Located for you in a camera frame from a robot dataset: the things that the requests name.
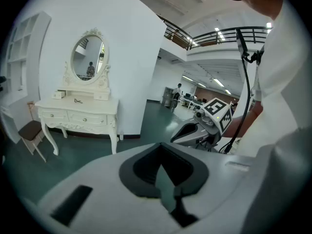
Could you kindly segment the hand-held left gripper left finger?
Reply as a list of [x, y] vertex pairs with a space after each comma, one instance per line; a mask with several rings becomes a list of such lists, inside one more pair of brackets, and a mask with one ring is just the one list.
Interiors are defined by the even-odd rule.
[[[39, 215], [53, 234], [176, 234], [180, 225], [159, 199], [132, 194], [120, 181], [119, 167], [152, 145], [95, 159], [51, 188], [39, 201]], [[93, 190], [69, 226], [51, 213], [79, 185]]]

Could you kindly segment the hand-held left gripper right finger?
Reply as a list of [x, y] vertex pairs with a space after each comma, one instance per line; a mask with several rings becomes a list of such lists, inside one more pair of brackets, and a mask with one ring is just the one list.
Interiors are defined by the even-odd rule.
[[248, 205], [234, 196], [252, 163], [250, 157], [208, 153], [175, 144], [159, 145], [161, 164], [173, 182], [164, 193], [169, 226], [159, 234], [241, 234]]

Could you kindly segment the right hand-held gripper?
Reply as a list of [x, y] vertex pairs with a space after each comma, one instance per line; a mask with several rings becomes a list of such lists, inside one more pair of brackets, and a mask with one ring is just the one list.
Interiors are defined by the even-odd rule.
[[232, 122], [231, 107], [214, 98], [200, 106], [194, 119], [181, 122], [174, 130], [170, 142], [179, 145], [205, 143], [205, 148], [211, 151]]

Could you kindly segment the white dressing table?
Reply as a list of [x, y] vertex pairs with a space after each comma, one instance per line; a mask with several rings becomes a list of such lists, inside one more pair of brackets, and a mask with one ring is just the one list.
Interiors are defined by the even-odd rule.
[[[81, 100], [83, 103], [74, 103], [74, 98]], [[90, 133], [94, 135], [108, 135], [111, 140], [112, 153], [117, 153], [117, 108], [119, 100], [110, 98], [108, 101], [95, 100], [91, 94], [67, 91], [66, 96], [62, 99], [45, 98], [35, 103], [38, 109], [38, 115], [41, 121], [42, 130], [45, 137], [52, 144], [53, 154], [59, 154], [59, 148], [49, 132], [49, 128], [60, 128], [63, 136], [67, 138], [67, 131], [74, 130], [77, 132]], [[92, 126], [84, 123], [65, 121], [45, 121], [40, 115], [42, 109], [65, 110], [83, 112], [94, 115], [107, 115], [106, 126]]]

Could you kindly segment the person's right forearm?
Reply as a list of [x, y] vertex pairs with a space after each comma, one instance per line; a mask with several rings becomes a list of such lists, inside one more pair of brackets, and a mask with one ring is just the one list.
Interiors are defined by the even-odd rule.
[[[258, 116], [262, 113], [263, 106], [261, 105], [260, 101], [256, 101], [253, 108], [246, 114], [246, 117], [244, 119], [244, 122], [240, 128], [240, 131], [236, 137], [243, 137], [247, 130], [250, 128], [250, 126], [253, 124], [253, 122], [258, 118]], [[242, 121], [242, 117], [234, 118], [227, 128], [227, 130], [224, 132], [223, 137], [232, 138], [237, 131], [240, 123]]]

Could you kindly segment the gray cabinet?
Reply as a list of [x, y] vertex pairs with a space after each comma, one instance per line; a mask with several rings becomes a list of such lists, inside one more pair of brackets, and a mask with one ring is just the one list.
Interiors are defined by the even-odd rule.
[[165, 87], [161, 104], [167, 108], [170, 108], [172, 105], [172, 100], [173, 100], [172, 92], [173, 92], [172, 88]]

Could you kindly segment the group of ceiling light strips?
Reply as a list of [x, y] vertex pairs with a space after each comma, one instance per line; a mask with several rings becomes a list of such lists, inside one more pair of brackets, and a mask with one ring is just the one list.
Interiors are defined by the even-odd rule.
[[[253, 26], [265, 27], [267, 23]], [[224, 29], [216, 26], [208, 32], [212, 32], [216, 28]], [[263, 44], [246, 43], [250, 54], [259, 50]], [[238, 96], [241, 94], [245, 76], [236, 41], [187, 50], [185, 68], [185, 77], [195, 82], [199, 87], [220, 91], [228, 95]]]

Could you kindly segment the wooden chair with brown seat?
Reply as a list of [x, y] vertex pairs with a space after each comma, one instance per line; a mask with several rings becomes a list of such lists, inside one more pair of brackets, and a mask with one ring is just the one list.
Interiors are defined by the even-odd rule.
[[42, 128], [41, 123], [38, 120], [35, 120], [33, 109], [35, 107], [35, 103], [33, 101], [27, 102], [28, 110], [31, 116], [31, 121], [25, 124], [19, 130], [19, 136], [23, 141], [24, 145], [26, 146], [27, 150], [30, 152], [31, 155], [34, 155], [34, 152], [37, 152], [39, 156], [43, 159], [46, 163], [47, 160], [41, 151], [38, 148], [38, 144], [43, 141], [42, 136]]

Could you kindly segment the person's white shirt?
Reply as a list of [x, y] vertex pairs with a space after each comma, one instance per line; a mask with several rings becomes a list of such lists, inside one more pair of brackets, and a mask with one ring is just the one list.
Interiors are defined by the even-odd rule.
[[311, 217], [303, 207], [312, 183], [312, 41], [283, 0], [264, 44], [254, 84], [263, 107], [237, 154], [254, 158], [251, 184], [263, 172], [242, 234], [298, 232]]

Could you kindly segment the black balcony railing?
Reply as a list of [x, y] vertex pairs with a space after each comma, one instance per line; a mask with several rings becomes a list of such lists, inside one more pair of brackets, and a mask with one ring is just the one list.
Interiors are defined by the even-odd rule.
[[166, 31], [164, 38], [172, 41], [185, 50], [191, 50], [198, 47], [206, 47], [222, 43], [233, 43], [236, 41], [236, 32], [239, 31], [246, 43], [264, 43], [267, 35], [272, 30], [272, 24], [267, 23], [264, 26], [242, 26], [234, 28], [219, 29], [212, 32], [192, 37], [185, 30], [181, 29], [169, 20], [159, 16], [165, 23]]

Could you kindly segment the black chest-mounted device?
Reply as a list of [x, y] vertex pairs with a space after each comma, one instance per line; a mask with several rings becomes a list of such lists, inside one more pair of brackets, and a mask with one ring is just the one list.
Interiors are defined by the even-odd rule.
[[236, 42], [237, 42], [237, 46], [238, 46], [240, 55], [242, 58], [246, 57], [246, 56], [248, 56], [248, 48], [247, 48], [247, 45], [245, 43], [244, 37], [241, 33], [241, 30], [237, 28], [235, 30], [235, 32], [236, 32]]

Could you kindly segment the white desk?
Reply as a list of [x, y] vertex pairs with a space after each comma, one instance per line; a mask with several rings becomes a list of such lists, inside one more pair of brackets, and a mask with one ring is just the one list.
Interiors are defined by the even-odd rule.
[[19, 130], [32, 120], [27, 101], [27, 93], [23, 91], [7, 93], [0, 99], [0, 117], [5, 132], [15, 144], [20, 140]]

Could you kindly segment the white bookshelf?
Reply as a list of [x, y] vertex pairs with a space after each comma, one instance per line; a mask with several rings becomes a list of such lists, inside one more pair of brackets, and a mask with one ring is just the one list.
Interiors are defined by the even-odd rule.
[[51, 17], [39, 12], [13, 27], [0, 65], [4, 82], [4, 103], [27, 96], [39, 97], [39, 59]]

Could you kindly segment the black mount clamp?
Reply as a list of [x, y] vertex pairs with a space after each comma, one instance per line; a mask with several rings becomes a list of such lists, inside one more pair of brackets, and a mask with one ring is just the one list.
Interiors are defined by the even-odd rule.
[[248, 58], [249, 54], [245, 52], [242, 56], [242, 59], [244, 61], [247, 61], [248, 63], [256, 62], [257, 65], [261, 63], [262, 55], [264, 54], [264, 50], [256, 51], [254, 52], [250, 58]]

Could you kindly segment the oval mirror with ornate frame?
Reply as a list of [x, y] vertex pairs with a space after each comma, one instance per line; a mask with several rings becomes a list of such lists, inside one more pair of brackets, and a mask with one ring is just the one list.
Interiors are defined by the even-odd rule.
[[104, 35], [92, 28], [82, 34], [65, 64], [62, 90], [110, 94], [109, 44]]

